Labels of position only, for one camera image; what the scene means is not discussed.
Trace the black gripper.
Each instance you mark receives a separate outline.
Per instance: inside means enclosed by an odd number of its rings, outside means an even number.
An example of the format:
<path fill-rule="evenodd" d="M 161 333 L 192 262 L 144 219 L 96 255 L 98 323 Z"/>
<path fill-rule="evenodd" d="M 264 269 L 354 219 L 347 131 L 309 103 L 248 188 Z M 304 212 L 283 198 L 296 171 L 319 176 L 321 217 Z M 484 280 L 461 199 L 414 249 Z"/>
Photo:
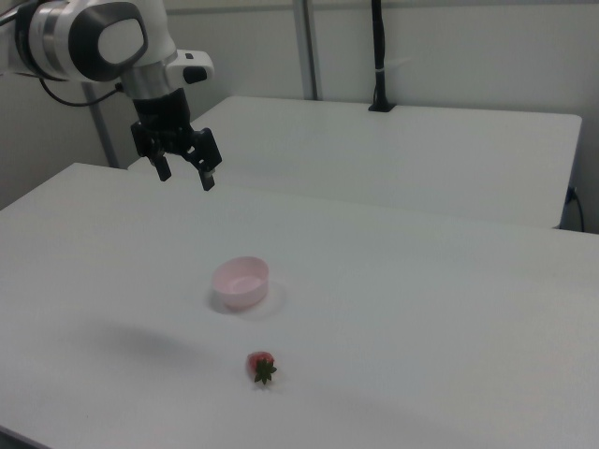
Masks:
<path fill-rule="evenodd" d="M 134 99 L 133 104 L 139 118 L 131 125 L 136 151 L 150 161 L 160 181 L 171 177 L 165 152 L 185 152 L 185 160 L 197 170 L 203 190 L 210 191 L 222 156 L 211 129 L 193 130 L 184 89 L 154 99 Z"/>

